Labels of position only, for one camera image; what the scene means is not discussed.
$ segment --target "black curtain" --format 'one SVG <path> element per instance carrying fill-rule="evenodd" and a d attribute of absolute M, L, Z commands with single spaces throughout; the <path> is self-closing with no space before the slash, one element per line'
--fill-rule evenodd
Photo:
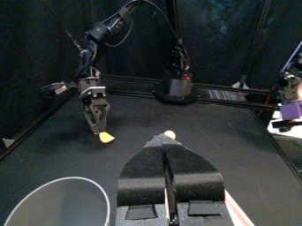
<path fill-rule="evenodd" d="M 75 80 L 76 50 L 64 29 L 80 40 L 97 20 L 104 20 L 125 0 L 1 1 L 0 5 L 0 138 L 12 138 L 55 104 L 41 100 L 38 87 Z M 165 11 L 165 3 L 152 1 Z M 179 19 L 188 53 L 193 58 L 193 81 L 232 85 L 239 81 L 248 46 L 264 0 L 177 0 Z M 302 37 L 300 1 L 271 1 L 259 31 L 247 85 L 270 88 Z M 127 27 L 115 41 L 125 34 Z M 124 44 L 105 51 L 103 73 L 160 79 L 171 42 L 165 20 L 143 4 Z"/>

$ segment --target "wire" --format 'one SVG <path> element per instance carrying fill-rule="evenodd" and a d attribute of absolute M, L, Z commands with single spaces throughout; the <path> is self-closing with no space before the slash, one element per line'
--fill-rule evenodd
<path fill-rule="evenodd" d="M 165 16 L 165 14 L 163 13 L 163 11 L 159 9 L 159 7 L 157 7 L 153 3 L 149 2 L 148 0 L 141 0 L 141 1 L 145 2 L 145 3 L 148 3 L 148 4 L 151 4 L 151 5 L 157 9 L 157 11 L 160 12 L 160 14 L 163 15 L 163 17 L 164 17 L 164 19 L 165 19 L 167 25 L 168 25 L 168 27 L 169 27 L 169 29 L 171 29 L 171 32 L 172 32 L 173 36 L 177 38 L 175 29 L 172 28 L 171 23 L 169 23 L 169 21 L 168 21 L 168 18 L 167 18 L 167 16 Z"/>
<path fill-rule="evenodd" d="M 117 44 L 112 45 L 112 44 L 104 43 L 104 45 L 108 46 L 108 47 L 117 47 L 117 46 L 120 46 L 124 43 L 124 41 L 125 41 L 131 31 L 132 31 L 132 26 L 133 26 L 133 16 L 131 18 L 131 25 L 129 25 L 129 28 L 128 28 L 128 31 L 127 31 L 124 39 Z"/>

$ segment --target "black cable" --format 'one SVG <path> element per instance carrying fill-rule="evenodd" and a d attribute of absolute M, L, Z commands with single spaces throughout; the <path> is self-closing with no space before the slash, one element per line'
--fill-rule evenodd
<path fill-rule="evenodd" d="M 173 36 L 177 38 L 175 29 L 172 28 L 172 25 L 171 25 L 171 23 L 168 21 L 168 18 L 165 16 L 165 14 L 163 13 L 163 11 L 159 9 L 159 7 L 151 1 L 148 1 L 148 0 L 141 0 L 141 1 L 145 2 L 145 3 L 148 3 L 148 4 L 151 4 L 156 8 L 156 10 L 160 12 L 160 14 L 163 15 L 163 17 L 165 19 L 165 22 L 167 22 L 167 25 L 168 25 L 168 27 L 171 29 L 171 32 L 172 32 Z"/>
<path fill-rule="evenodd" d="M 131 25 L 129 25 L 129 28 L 128 28 L 128 31 L 127 31 L 127 34 L 125 34 L 124 39 L 123 39 L 117 44 L 108 44 L 108 43 L 104 43 L 104 45 L 108 46 L 108 47 L 117 47 L 117 46 L 120 46 L 120 45 L 124 43 L 124 41 L 125 41 L 125 39 L 127 39 L 127 37 L 128 37 L 131 31 L 132 31 L 132 26 L 133 26 L 133 16 L 132 16 L 132 18 L 131 18 Z"/>
<path fill-rule="evenodd" d="M 243 70 L 242 70 L 242 78 L 240 78 L 242 84 L 244 84 L 246 81 L 247 81 L 247 74 L 250 73 L 250 67 L 251 67 L 251 64 L 252 64 L 252 60 L 255 58 L 256 45 L 258 45 L 258 42 L 259 42 L 259 37 L 260 37 L 263 25 L 264 25 L 264 22 L 266 22 L 266 19 L 267 19 L 270 4 L 271 4 L 271 0 L 266 0 L 264 6 L 263 6 L 263 9 L 262 9 L 262 12 L 260 12 L 260 16 L 259 16 L 259 21 L 258 21 L 258 24 L 256 24 L 256 30 L 254 32 L 252 39 L 251 39 L 250 46 L 248 46 L 247 60 L 244 62 L 244 66 L 243 66 Z"/>

